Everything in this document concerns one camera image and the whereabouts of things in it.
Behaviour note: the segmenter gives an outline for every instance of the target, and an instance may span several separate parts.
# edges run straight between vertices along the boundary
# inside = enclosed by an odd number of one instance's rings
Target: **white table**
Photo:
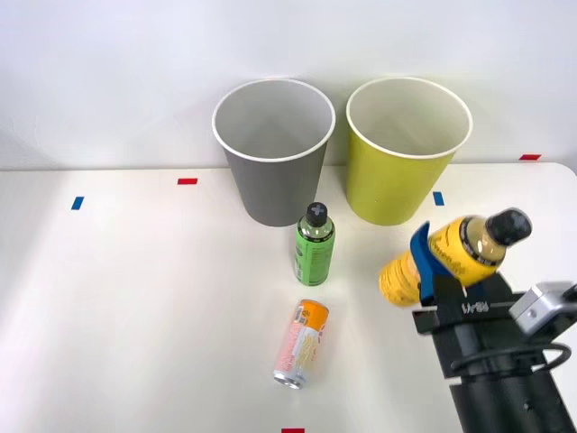
[[[177,185],[178,178],[197,185]],[[534,233],[502,266],[515,290],[577,281],[577,178],[553,163],[453,165],[403,226],[358,218],[344,169],[317,199],[337,227],[329,280],[294,278],[294,227],[243,210],[229,170],[0,173],[0,431],[460,431],[430,337],[377,288],[425,220],[517,206]],[[80,210],[70,210],[84,196]],[[330,308],[317,375],[272,380],[293,308]],[[577,349],[577,327],[561,341]],[[577,356],[554,372],[577,419]]]

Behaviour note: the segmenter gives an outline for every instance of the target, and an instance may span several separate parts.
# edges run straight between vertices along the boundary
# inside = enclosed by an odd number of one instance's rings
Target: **black cable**
[[[569,359],[571,356],[571,348],[567,345],[561,345],[558,343],[550,343],[548,345],[530,345],[530,346],[514,346],[514,347],[507,347],[505,349],[489,349],[479,352],[478,354],[465,356],[461,359],[457,359],[451,363],[451,368],[454,372],[463,369],[469,364],[477,363],[479,361],[494,358],[496,356],[503,356],[503,355],[527,355],[533,354],[535,352],[540,353],[544,350],[559,350],[561,354],[557,356],[551,363],[545,363],[543,367],[541,367],[537,372],[546,372],[549,370],[553,370],[555,367],[558,367],[565,361]]]

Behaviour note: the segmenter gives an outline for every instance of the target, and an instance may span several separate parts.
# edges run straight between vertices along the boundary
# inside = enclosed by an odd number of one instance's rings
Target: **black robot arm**
[[[450,389],[464,433],[576,431],[550,370],[571,355],[552,340],[577,312],[560,311],[528,336],[509,312],[527,295],[533,288],[513,294],[498,273],[466,297],[456,279],[434,277],[436,309],[413,312],[417,331],[433,337],[444,377],[461,378]],[[574,306],[567,298],[565,304]],[[523,313],[535,315],[530,308]],[[559,355],[548,364],[545,350]]]

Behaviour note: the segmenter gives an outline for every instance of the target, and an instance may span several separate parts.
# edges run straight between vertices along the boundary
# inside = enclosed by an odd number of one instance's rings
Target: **can label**
[[[299,386],[307,382],[327,317],[328,309],[322,304],[310,300],[300,302],[288,327],[274,374],[282,373]]]
[[[328,276],[334,247],[334,229],[324,238],[304,237],[297,230],[297,250],[295,253],[295,274],[299,281],[307,285],[320,284]]]
[[[472,217],[459,218],[429,236],[429,249],[436,259],[464,287],[484,280],[499,267],[476,254],[467,240],[467,225]]]

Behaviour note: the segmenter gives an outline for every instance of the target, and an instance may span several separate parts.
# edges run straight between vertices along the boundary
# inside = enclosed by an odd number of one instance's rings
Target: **orange can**
[[[277,382],[295,390],[307,383],[327,318],[328,308],[320,302],[303,299],[298,303],[274,367]]]

